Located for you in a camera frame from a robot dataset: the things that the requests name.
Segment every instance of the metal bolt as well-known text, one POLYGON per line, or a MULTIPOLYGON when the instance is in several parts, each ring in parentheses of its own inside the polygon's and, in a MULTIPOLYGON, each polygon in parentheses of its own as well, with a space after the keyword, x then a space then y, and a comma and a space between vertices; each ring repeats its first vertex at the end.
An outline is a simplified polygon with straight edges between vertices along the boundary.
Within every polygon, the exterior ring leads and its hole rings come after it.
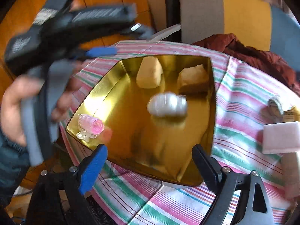
POLYGON ((76 166, 71 166, 70 168, 69 168, 69 171, 70 172, 72 172, 72 173, 74 173, 74 172, 76 172, 77 171, 77 167, 76 166))
POLYGON ((258 173, 258 171, 252 171, 252 175, 258 177, 260 174, 258 173))
POLYGON ((225 173, 230 173, 231 169, 230 169, 230 167, 224 166, 224 167, 222 167, 222 171, 225 173))
POLYGON ((43 171, 41 171, 41 173, 40 173, 40 174, 41 174, 42 176, 46 176, 46 175, 47 175, 47 173, 48 173, 48 171, 47 171, 47 170, 43 170, 43 171))

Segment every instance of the white plastic piece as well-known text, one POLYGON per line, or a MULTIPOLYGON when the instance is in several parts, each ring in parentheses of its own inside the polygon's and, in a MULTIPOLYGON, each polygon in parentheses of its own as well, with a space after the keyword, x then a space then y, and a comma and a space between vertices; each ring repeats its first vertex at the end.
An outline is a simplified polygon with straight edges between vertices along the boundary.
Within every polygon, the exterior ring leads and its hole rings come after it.
POLYGON ((268 124, 263 128, 262 153, 300 151, 300 122, 268 124))
POLYGON ((165 92, 152 96, 147 110, 151 115, 157 117, 182 117, 187 114, 188 104, 185 96, 165 92))
POLYGON ((155 33, 153 36, 151 36, 149 42, 160 41, 164 38, 167 38, 169 35, 175 33, 176 31, 179 31, 179 30, 181 30, 181 25, 180 24, 170 26, 166 29, 163 29, 163 30, 155 33))
POLYGON ((84 140, 87 143, 90 141, 90 137, 88 136, 87 132, 78 132, 76 137, 80 140, 84 140))

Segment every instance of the gray strap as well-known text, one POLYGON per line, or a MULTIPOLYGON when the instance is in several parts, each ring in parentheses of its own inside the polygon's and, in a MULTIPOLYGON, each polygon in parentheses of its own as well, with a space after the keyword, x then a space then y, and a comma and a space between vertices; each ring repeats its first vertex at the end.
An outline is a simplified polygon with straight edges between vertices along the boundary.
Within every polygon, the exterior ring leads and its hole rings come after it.
MULTIPOLYGON (((62 59, 54 62, 48 72, 48 87, 47 87, 47 121, 51 142, 58 139, 58 124, 51 121, 51 113, 55 108, 56 103, 73 73, 72 61, 62 59)), ((32 68, 27 75, 32 77, 41 77, 41 66, 32 68)), ((21 117, 22 126, 26 136, 27 149, 29 153, 29 161, 31 166, 40 165, 44 158, 41 153, 40 144, 36 133, 35 117, 34 117, 34 102, 37 97, 30 97, 21 101, 21 117)))

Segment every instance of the hand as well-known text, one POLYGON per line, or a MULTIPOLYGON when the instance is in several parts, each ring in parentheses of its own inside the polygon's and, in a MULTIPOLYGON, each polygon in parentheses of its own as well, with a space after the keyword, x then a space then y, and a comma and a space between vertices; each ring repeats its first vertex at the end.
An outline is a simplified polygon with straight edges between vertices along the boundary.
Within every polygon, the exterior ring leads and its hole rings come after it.
MULTIPOLYGON (((81 64, 76 63, 74 73, 79 72, 81 69, 81 64)), ((38 95, 43 83, 39 79, 21 75, 6 89, 3 95, 0 112, 1 129, 11 141, 18 143, 20 146, 25 147, 27 145, 21 122, 21 100, 38 95)), ((79 90, 80 87, 80 80, 71 77, 52 112, 53 121, 58 122, 65 119, 67 110, 72 104, 72 92, 79 90)))

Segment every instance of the pink hair clip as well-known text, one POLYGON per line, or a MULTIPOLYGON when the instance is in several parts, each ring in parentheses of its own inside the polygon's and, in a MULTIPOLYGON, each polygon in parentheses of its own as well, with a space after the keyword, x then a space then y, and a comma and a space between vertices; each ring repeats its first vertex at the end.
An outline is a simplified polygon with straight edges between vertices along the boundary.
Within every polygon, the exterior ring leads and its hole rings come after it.
POLYGON ((95 139, 104 130, 103 122, 91 115, 80 114, 78 118, 79 133, 76 134, 77 138, 89 142, 90 138, 95 139))

